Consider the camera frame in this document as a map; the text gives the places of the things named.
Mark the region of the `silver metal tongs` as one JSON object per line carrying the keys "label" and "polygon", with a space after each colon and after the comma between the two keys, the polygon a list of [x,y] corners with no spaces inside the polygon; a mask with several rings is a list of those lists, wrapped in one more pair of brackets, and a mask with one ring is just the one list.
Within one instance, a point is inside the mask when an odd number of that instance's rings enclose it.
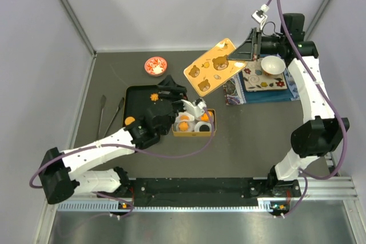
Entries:
{"label": "silver metal tongs", "polygon": [[98,121],[97,139],[102,139],[102,138],[105,138],[107,136],[107,133],[109,132],[113,122],[116,120],[116,117],[117,117],[118,113],[122,110],[122,108],[124,106],[124,102],[125,102],[125,97],[122,97],[120,99],[118,105],[116,106],[116,109],[114,110],[113,115],[110,115],[108,117],[109,120],[105,121],[104,120],[104,116],[105,116],[104,113],[105,113],[107,98],[106,98],[105,95],[101,96],[101,99],[100,99],[100,117],[99,117],[99,121]]}

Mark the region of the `orange figure cookie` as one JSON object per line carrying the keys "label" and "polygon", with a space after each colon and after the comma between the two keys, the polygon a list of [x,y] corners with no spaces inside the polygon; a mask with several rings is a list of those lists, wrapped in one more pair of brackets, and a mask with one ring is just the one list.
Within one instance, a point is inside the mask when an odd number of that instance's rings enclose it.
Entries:
{"label": "orange figure cookie", "polygon": [[190,121],[191,118],[188,115],[181,115],[180,116],[180,121]]}

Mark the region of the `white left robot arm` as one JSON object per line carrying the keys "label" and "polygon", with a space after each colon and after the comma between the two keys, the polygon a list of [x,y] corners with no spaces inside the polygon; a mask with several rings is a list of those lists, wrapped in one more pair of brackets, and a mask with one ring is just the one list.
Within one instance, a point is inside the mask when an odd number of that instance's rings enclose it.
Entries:
{"label": "white left robot arm", "polygon": [[61,203],[74,194],[104,192],[124,196],[130,183],[126,172],[119,167],[94,171],[115,158],[141,153],[167,135],[178,112],[186,109],[187,89],[168,75],[154,87],[156,102],[141,101],[135,120],[105,138],[77,149],[49,149],[36,175],[41,182],[48,204]]}

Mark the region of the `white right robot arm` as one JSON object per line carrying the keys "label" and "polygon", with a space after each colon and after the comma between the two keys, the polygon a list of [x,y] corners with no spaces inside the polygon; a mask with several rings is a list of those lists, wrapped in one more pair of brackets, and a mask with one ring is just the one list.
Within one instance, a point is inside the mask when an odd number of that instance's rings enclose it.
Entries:
{"label": "white right robot arm", "polygon": [[230,61],[253,62],[261,54],[281,58],[298,89],[303,125],[291,134],[291,149],[285,158],[273,166],[267,177],[267,189],[275,196],[288,188],[307,166],[346,145],[348,118],[342,118],[330,103],[320,74],[319,53],[312,41],[305,41],[305,17],[300,13],[280,16],[279,34],[265,37],[252,28],[247,39],[234,51]]}

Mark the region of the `orange fish cookie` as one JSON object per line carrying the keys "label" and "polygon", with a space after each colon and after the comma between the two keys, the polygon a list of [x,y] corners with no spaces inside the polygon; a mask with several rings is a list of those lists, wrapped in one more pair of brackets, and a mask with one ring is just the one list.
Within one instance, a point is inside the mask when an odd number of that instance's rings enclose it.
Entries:
{"label": "orange fish cookie", "polygon": [[209,116],[205,113],[200,117],[201,121],[209,122]]}

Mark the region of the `silver tin lid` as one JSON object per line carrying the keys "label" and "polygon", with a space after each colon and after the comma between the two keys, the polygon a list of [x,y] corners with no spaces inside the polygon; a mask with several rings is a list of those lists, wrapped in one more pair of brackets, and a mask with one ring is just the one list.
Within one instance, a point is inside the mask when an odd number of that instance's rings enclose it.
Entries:
{"label": "silver tin lid", "polygon": [[228,59],[235,49],[225,38],[185,68],[184,76],[199,97],[210,94],[246,67],[245,61]]}

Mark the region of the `orange star flower cookie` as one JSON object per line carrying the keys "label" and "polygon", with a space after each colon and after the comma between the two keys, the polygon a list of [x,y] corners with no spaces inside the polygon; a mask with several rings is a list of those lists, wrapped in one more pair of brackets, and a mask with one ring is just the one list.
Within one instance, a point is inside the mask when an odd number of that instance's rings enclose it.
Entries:
{"label": "orange star flower cookie", "polygon": [[190,132],[192,130],[192,124],[188,121],[180,122],[177,125],[177,130],[180,132]]}

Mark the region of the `black round cookie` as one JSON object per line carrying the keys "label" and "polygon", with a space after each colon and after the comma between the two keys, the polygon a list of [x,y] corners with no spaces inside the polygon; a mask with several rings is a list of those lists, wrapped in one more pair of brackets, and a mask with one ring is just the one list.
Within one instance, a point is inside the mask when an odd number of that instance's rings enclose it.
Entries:
{"label": "black round cookie", "polygon": [[208,124],[200,124],[199,127],[200,132],[210,132],[210,126]]}

